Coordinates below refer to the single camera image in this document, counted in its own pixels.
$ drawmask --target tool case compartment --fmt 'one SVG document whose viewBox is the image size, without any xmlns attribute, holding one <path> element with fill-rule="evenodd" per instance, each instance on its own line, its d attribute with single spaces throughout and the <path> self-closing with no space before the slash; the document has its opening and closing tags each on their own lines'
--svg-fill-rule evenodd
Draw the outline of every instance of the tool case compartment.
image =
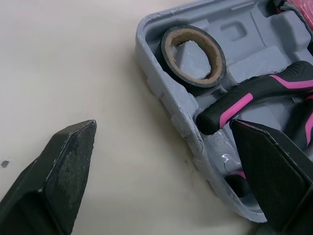
<svg viewBox="0 0 313 235">
<path fill-rule="evenodd" d="M 184 24 L 210 34 L 226 59 L 226 74 L 221 83 L 197 97 L 172 79 L 159 63 L 158 47 L 163 34 L 171 27 Z M 151 14 L 137 28 L 138 62 L 152 92 L 165 105 L 173 125 L 188 142 L 196 167 L 227 206 L 251 221 L 266 222 L 253 194 L 238 198 L 224 179 L 230 172 L 241 169 L 229 125 L 212 136 L 205 136 L 199 132 L 195 117 L 246 79 L 281 71 L 295 61 L 313 64 L 307 49 L 310 41 L 304 23 L 293 11 L 277 14 L 268 0 L 197 1 Z M 192 47 L 183 50 L 181 63 L 190 66 L 190 72 L 196 74 L 195 66 L 183 57 L 189 53 L 197 59 L 201 57 L 200 52 Z M 237 118 L 283 131 L 297 102 L 300 100 L 291 97 L 263 100 Z"/>
</svg>

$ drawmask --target black electrical tape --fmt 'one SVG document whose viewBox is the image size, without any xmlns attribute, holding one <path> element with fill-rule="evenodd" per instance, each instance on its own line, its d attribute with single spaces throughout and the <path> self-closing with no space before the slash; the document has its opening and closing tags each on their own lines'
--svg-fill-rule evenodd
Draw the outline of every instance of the black electrical tape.
<svg viewBox="0 0 313 235">
<path fill-rule="evenodd" d="M 181 71 L 175 64 L 175 59 L 170 51 L 171 47 L 178 47 L 188 41 L 197 43 L 210 62 L 211 73 L 203 80 L 194 79 Z M 197 27 L 180 25 L 168 29 L 161 41 L 161 52 L 165 60 L 162 65 L 163 69 L 182 84 L 188 92 L 204 93 L 207 88 L 218 85 L 225 75 L 226 62 L 220 45 L 207 32 Z"/>
</svg>

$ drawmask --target black rubber handle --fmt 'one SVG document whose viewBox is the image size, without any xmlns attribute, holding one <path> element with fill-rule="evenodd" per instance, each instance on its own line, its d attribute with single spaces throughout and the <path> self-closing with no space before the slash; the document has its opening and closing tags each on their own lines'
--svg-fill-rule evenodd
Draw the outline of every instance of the black rubber handle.
<svg viewBox="0 0 313 235">
<path fill-rule="evenodd" d="M 301 150 L 306 150 L 313 138 L 313 95 L 298 105 L 286 126 L 285 134 Z"/>
<path fill-rule="evenodd" d="M 280 73 L 253 77 L 232 88 L 199 114 L 196 123 L 203 134 L 212 135 L 258 99 L 308 93 L 312 89 L 313 66 L 309 62 L 298 61 Z"/>
</svg>

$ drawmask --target black grip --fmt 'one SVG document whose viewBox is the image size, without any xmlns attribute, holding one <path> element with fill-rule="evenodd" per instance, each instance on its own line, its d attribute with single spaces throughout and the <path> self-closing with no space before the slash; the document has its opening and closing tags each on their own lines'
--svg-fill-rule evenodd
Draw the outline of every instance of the black grip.
<svg viewBox="0 0 313 235">
<path fill-rule="evenodd" d="M 306 150 L 313 137 L 313 95 L 295 107 L 286 126 L 285 134 L 301 150 Z"/>
<path fill-rule="evenodd" d="M 296 95 L 313 89 L 313 66 L 299 61 L 283 72 L 253 77 L 231 89 L 196 119 L 199 130 L 212 135 L 252 102 L 271 96 Z"/>
</svg>

